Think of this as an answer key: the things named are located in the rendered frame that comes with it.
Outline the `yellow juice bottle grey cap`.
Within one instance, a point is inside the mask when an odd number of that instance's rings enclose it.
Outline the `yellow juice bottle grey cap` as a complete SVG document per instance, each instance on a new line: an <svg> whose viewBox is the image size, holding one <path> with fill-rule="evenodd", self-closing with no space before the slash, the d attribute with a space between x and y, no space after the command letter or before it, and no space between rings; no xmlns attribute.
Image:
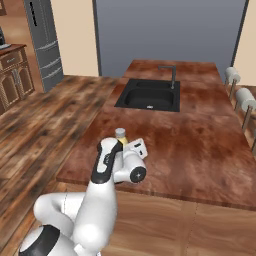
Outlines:
<svg viewBox="0 0 256 256"><path fill-rule="evenodd" d="M126 138L126 130L124 128L116 128L115 136L123 144L123 146L128 144L128 140Z"/></svg>

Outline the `dark grey tap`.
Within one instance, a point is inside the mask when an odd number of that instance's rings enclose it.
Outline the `dark grey tap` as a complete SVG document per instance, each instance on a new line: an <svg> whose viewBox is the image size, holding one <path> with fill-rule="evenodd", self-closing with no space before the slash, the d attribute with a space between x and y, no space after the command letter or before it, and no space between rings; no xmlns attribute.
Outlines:
<svg viewBox="0 0 256 256"><path fill-rule="evenodd" d="M175 79L176 79L176 65L158 65L158 70L160 69L171 69L172 70L172 76L171 76L171 84L170 88L174 89L175 85Z"/></svg>

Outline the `wooden island cabinet panel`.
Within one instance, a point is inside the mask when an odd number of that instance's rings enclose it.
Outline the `wooden island cabinet panel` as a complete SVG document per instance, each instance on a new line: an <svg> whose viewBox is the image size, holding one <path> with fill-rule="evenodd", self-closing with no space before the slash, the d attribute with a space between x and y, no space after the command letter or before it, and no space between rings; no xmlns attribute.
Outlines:
<svg viewBox="0 0 256 256"><path fill-rule="evenodd" d="M256 256L256 212L199 204L187 256Z"/></svg>
<svg viewBox="0 0 256 256"><path fill-rule="evenodd" d="M197 256L191 246L198 204L117 191L118 216L102 256Z"/></svg>

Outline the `brown wooden cupboard run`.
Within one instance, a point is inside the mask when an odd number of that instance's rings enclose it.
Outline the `brown wooden cupboard run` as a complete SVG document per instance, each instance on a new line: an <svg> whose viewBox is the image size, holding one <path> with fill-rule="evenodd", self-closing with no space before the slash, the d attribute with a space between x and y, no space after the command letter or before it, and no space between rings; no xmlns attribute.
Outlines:
<svg viewBox="0 0 256 256"><path fill-rule="evenodd" d="M0 115L35 91L25 47L0 50Z"/></svg>

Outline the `grey steel fridge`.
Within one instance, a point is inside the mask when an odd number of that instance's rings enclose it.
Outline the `grey steel fridge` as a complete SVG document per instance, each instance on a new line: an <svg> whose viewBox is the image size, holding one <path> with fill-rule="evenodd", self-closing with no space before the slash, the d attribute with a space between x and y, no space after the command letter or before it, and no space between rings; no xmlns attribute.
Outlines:
<svg viewBox="0 0 256 256"><path fill-rule="evenodd" d="M48 92L64 78L51 1L23 1L43 90Z"/></svg>

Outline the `dark countertop appliance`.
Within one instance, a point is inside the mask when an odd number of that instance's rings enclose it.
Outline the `dark countertop appliance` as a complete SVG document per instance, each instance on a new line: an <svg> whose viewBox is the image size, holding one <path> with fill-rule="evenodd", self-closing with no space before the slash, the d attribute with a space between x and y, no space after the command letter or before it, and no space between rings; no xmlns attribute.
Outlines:
<svg viewBox="0 0 256 256"><path fill-rule="evenodd" d="M6 43L3 30L0 26L0 50L9 48L10 46L11 46L11 44Z"/></svg>

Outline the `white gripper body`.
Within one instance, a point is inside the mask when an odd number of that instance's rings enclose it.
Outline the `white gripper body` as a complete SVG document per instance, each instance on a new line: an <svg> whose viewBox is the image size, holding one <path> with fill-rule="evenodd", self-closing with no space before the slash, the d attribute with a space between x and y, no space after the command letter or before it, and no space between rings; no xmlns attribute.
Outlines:
<svg viewBox="0 0 256 256"><path fill-rule="evenodd" d="M138 153L141 159L148 156L147 148L142 138L138 138L128 144L130 150Z"/></svg>

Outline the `white bar stool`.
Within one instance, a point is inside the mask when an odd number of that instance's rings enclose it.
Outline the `white bar stool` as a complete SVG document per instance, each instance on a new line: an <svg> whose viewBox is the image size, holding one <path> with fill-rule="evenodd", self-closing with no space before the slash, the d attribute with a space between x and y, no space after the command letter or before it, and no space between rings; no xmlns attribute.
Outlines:
<svg viewBox="0 0 256 256"><path fill-rule="evenodd" d="M253 94L247 88L240 88L235 93L236 104L234 111L238 112L238 109L241 108L243 111L246 112L242 130L245 131L253 110L256 110L256 99L254 98Z"/></svg>
<svg viewBox="0 0 256 256"><path fill-rule="evenodd" d="M234 67L228 67L225 70L225 86L231 84L231 92L233 92L235 85L241 80L238 71Z"/></svg>

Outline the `black sink basin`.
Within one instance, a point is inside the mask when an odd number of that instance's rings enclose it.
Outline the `black sink basin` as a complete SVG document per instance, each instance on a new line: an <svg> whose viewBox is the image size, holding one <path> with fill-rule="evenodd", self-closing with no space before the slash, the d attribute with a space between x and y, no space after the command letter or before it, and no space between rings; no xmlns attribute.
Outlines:
<svg viewBox="0 0 256 256"><path fill-rule="evenodd" d="M116 107L157 111L180 111L180 82L130 79Z"/></svg>

